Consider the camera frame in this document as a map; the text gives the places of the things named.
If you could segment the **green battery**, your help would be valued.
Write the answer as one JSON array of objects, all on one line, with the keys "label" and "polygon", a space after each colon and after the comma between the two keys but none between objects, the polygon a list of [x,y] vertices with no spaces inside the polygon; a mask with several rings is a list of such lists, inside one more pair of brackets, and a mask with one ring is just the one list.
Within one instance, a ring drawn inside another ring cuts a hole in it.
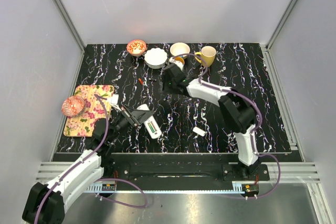
[{"label": "green battery", "polygon": [[149,126],[150,130],[152,131],[152,133],[156,132],[156,129],[154,128],[154,126],[152,125],[151,122],[148,123],[148,126]]}]

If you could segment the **white remote control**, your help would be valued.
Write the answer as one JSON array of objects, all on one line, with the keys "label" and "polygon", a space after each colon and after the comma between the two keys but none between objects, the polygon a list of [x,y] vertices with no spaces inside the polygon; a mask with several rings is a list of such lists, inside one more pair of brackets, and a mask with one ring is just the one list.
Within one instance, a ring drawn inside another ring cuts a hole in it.
[{"label": "white remote control", "polygon": [[162,135],[162,131],[153,116],[154,112],[146,104],[140,105],[137,110],[141,111],[139,122],[145,126],[151,139],[159,138]]}]

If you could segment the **white battery cover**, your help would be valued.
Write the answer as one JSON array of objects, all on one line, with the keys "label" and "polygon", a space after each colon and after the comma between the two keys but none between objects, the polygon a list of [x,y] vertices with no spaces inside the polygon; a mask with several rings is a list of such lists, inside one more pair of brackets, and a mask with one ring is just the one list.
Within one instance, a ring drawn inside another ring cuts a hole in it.
[{"label": "white battery cover", "polygon": [[197,135],[200,135],[200,136],[205,136],[206,135],[206,132],[203,131],[202,129],[198,128],[198,127],[194,127],[193,132],[196,133]]}]

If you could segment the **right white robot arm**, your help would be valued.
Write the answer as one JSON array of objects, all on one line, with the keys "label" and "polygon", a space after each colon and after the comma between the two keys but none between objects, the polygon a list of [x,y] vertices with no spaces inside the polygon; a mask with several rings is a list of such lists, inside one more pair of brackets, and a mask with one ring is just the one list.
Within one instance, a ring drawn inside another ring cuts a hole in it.
[{"label": "right white robot arm", "polygon": [[174,63],[163,69],[163,91],[198,98],[219,107],[226,127],[235,136],[238,146],[236,172],[245,180],[257,175],[260,165],[255,131],[262,122],[261,112],[252,100],[240,91],[214,85],[198,77],[187,77]]}]

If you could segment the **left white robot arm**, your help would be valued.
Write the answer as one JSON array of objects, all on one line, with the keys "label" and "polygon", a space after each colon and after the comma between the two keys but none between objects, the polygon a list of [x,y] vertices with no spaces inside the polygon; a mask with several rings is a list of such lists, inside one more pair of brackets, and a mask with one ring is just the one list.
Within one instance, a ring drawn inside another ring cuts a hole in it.
[{"label": "left white robot arm", "polygon": [[62,223],[74,201],[94,182],[114,178],[112,146],[109,141],[130,126],[140,126],[154,114],[146,105],[122,106],[119,118],[95,121],[91,142],[80,157],[49,182],[37,182],[30,190],[22,219],[27,223]]}]

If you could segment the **blue mug orange inside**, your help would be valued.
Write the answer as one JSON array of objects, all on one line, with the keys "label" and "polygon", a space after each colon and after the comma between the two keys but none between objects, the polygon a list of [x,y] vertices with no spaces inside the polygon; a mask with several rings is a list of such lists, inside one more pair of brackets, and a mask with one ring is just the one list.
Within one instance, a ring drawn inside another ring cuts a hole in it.
[{"label": "blue mug orange inside", "polygon": [[173,59],[173,63],[179,66],[181,69],[184,67],[184,64],[185,64],[184,59],[181,57],[175,57]]}]

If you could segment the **white scalloped bowl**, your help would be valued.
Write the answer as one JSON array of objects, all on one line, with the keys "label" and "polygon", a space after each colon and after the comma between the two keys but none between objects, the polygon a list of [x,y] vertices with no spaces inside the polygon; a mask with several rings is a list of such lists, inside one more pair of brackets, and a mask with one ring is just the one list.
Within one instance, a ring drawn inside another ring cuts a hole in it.
[{"label": "white scalloped bowl", "polygon": [[167,62],[167,53],[160,48],[152,48],[144,54],[144,61],[152,69],[161,69]]}]

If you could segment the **cream round bowl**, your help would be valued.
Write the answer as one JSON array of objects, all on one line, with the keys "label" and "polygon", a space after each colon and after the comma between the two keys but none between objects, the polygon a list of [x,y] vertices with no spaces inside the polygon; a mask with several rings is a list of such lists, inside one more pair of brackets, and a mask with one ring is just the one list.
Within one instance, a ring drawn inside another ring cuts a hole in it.
[{"label": "cream round bowl", "polygon": [[189,45],[187,45],[186,43],[183,43],[183,42],[174,43],[170,47],[170,54],[172,56],[178,56],[178,55],[181,55],[181,54],[189,54],[189,53],[190,53]]}]

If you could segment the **yellow mug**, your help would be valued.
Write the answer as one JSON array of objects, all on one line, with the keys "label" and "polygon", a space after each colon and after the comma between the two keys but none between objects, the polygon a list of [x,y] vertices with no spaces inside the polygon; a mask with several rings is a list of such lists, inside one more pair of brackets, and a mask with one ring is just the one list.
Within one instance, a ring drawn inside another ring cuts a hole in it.
[{"label": "yellow mug", "polygon": [[203,66],[210,67],[216,57],[216,49],[212,46],[205,46],[200,52],[196,52],[194,58]]}]

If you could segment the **floral rectangular tray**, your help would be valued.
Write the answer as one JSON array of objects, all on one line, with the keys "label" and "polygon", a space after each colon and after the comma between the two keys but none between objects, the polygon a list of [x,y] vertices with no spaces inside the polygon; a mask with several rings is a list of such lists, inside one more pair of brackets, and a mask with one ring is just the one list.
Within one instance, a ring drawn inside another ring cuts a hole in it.
[{"label": "floral rectangular tray", "polygon": [[99,119],[105,119],[103,107],[95,97],[95,94],[103,97],[102,102],[107,110],[108,117],[111,105],[104,98],[113,96],[112,85],[80,85],[77,86],[74,95],[82,97],[86,103],[84,111],[74,118],[67,118],[63,134],[67,137],[92,137],[94,124]]}]

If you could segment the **orange floral small bowl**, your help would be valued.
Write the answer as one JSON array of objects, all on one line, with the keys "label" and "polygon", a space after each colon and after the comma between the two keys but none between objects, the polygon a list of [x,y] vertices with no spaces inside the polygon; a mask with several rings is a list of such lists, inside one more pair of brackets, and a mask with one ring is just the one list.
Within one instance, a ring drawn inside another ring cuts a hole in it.
[{"label": "orange floral small bowl", "polygon": [[147,45],[143,40],[135,39],[127,44],[127,52],[132,56],[141,56],[146,51]]}]

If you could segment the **red patterned bowl on tray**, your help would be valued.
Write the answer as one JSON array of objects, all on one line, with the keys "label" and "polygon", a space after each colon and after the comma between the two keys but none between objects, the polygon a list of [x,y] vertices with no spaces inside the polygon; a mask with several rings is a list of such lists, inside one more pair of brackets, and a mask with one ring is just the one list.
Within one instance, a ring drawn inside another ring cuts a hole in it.
[{"label": "red patterned bowl on tray", "polygon": [[75,117],[81,114],[86,107],[86,102],[84,98],[74,95],[68,97],[61,106],[61,111],[63,115],[67,117]]}]

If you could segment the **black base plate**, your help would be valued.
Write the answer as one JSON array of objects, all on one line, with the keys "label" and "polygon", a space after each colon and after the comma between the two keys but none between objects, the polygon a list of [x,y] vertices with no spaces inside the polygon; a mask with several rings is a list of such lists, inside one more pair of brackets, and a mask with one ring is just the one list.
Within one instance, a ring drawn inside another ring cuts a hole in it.
[{"label": "black base plate", "polygon": [[102,164],[103,178],[125,179],[147,191],[222,191],[235,182],[277,185],[284,174],[272,154],[262,154],[251,168],[237,154],[112,154]]}]

